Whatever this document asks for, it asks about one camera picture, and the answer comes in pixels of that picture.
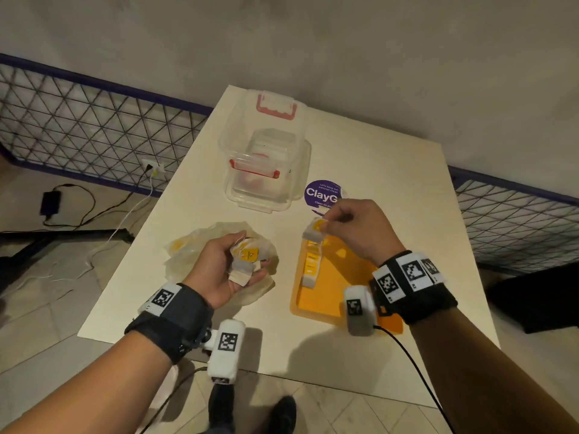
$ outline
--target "purple sticker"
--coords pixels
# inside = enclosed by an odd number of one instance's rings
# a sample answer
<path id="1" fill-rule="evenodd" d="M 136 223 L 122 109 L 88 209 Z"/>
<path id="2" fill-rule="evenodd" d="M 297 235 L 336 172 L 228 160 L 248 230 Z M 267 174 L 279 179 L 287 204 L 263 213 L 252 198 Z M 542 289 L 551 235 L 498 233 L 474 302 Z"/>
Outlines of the purple sticker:
<path id="1" fill-rule="evenodd" d="M 338 198 L 345 196 L 344 189 L 336 183 L 323 179 L 309 183 L 303 193 L 306 204 L 312 208 L 316 215 L 320 216 L 323 216 Z"/>

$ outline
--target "black wrist strap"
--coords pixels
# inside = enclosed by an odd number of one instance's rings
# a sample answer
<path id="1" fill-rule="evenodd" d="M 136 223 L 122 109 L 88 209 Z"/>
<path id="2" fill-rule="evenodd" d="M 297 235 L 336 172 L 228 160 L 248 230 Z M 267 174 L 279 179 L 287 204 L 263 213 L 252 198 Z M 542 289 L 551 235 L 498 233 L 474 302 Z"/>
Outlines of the black wrist strap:
<path id="1" fill-rule="evenodd" d="M 408 325 L 416 323 L 436 311 L 450 309 L 458 305 L 444 283 L 437 283 L 442 275 L 430 259 L 422 256 L 424 259 L 421 260 L 420 256 L 415 255 L 417 256 L 416 260 L 406 265 L 401 265 L 397 261 L 400 257 L 410 254 L 413 253 L 407 250 L 391 257 L 380 266 L 380 269 L 375 271 L 375 274 L 379 273 L 383 276 L 370 280 L 370 288 L 378 314 L 389 316 L 397 313 Z M 423 284 L 428 285 L 427 287 L 422 288 L 416 283 L 414 286 L 411 285 L 413 282 L 405 275 L 404 270 L 409 271 L 408 266 L 412 264 L 415 266 L 414 275 L 422 275 L 419 277 L 420 279 L 427 277 L 427 279 L 421 280 Z"/>
<path id="2" fill-rule="evenodd" d="M 163 285 L 141 309 L 125 333 L 136 330 L 146 336 L 173 364 L 201 344 L 213 316 L 213 308 L 206 300 L 184 284 Z"/>

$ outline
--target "plastic bag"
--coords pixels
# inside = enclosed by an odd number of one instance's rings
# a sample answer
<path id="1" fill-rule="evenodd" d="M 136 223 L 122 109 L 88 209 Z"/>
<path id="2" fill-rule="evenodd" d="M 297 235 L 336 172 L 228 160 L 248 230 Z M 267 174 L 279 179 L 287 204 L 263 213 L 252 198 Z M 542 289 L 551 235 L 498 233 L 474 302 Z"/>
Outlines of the plastic bag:
<path id="1" fill-rule="evenodd" d="M 165 247 L 171 256 L 165 262 L 165 278 L 171 283 L 180 283 L 193 268 L 199 258 L 199 254 L 207 241 L 221 237 L 228 233 L 237 233 L 240 230 L 247 231 L 246 237 L 265 239 L 256 233 L 247 222 L 216 222 L 211 227 L 199 228 L 187 236 L 180 237 Z M 277 256 L 276 248 L 271 245 L 269 250 L 271 257 Z M 265 294 L 273 285 L 273 278 L 267 275 L 261 282 L 243 288 L 236 293 L 229 304 L 246 306 L 253 303 Z"/>

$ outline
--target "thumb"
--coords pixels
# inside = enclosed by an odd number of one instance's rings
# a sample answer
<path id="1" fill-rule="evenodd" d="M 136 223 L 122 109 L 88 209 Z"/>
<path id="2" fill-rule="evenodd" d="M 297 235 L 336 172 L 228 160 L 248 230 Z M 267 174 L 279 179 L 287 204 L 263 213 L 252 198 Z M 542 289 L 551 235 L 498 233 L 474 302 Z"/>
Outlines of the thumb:
<path id="1" fill-rule="evenodd" d="M 320 226 L 320 231 L 322 233 L 331 234 L 332 236 L 337 236 L 341 238 L 342 234 L 344 233 L 344 228 L 346 226 L 343 222 L 340 221 L 328 221 L 324 222 Z"/>
<path id="2" fill-rule="evenodd" d="M 219 246 L 224 250 L 227 251 L 229 248 L 233 247 L 236 243 L 241 242 L 247 232 L 245 230 L 239 231 L 237 233 L 229 233 L 225 236 L 221 236 L 220 238 L 216 239 L 216 242 Z"/>

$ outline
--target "wall outlet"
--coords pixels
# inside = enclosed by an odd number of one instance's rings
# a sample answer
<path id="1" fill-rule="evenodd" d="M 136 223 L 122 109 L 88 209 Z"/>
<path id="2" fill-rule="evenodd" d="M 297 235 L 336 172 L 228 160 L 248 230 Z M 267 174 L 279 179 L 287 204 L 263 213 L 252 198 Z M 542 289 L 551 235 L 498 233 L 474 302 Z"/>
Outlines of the wall outlet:
<path id="1" fill-rule="evenodd" d="M 152 166 L 153 171 L 157 171 L 157 173 L 165 173 L 165 165 L 161 162 L 158 162 L 155 157 L 139 157 L 141 164 L 143 167 Z"/>

